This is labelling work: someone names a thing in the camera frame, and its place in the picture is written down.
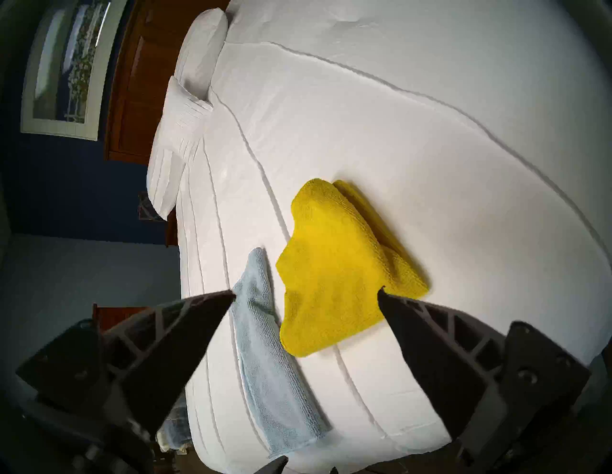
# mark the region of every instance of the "wooden headboard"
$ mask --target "wooden headboard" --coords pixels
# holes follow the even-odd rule
[[[113,76],[105,159],[149,163],[168,80],[191,23],[228,0],[135,0]]]

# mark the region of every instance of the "yellow towel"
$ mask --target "yellow towel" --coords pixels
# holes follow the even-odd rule
[[[304,357],[384,319],[376,294],[409,298],[427,285],[382,219],[351,185],[308,181],[291,203],[293,236],[276,268],[285,284],[280,341]]]

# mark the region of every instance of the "white mattress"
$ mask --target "white mattress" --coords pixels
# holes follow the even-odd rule
[[[212,120],[177,201],[183,296],[233,286],[256,246],[274,266],[299,188],[344,179],[425,269],[425,299],[503,333],[526,320],[584,363],[603,349],[612,89],[563,10],[245,0],[228,13]],[[298,364],[333,429],[291,454],[290,469],[344,474],[449,441],[385,322]],[[187,404],[210,468],[252,473],[268,462],[229,315]]]

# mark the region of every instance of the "picture frame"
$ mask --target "picture frame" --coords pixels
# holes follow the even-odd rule
[[[21,132],[98,140],[113,42],[127,0],[55,0],[28,58]]]

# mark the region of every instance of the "white pillow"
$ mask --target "white pillow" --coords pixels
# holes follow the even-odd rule
[[[155,211],[167,220],[168,214],[176,206],[185,161],[171,150],[159,146],[160,128],[161,122],[157,126],[149,158],[147,193]]]
[[[215,8],[198,15],[185,35],[174,77],[200,99],[206,98],[227,32],[227,17],[223,10]]]
[[[172,76],[163,103],[157,144],[186,162],[195,154],[212,105],[189,94]]]

